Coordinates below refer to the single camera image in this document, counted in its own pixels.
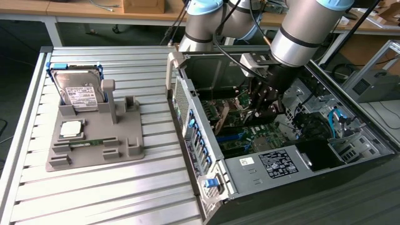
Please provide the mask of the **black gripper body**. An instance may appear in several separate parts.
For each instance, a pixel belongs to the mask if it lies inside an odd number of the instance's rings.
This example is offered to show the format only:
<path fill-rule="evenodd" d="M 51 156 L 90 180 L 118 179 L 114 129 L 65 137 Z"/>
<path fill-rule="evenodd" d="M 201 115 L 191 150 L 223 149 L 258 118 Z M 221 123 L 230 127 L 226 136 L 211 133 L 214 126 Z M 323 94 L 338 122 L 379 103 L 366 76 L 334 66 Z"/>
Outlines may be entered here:
<path fill-rule="evenodd" d="M 259 78 L 254 77 L 250 80 L 250 92 L 255 93 L 259 89 L 259 83 L 273 87 L 282 95 L 293 86 L 303 67 L 289 66 L 270 66 L 269 68 L 259 68 L 257 71 L 267 78 L 269 82 L 265 83 Z"/>

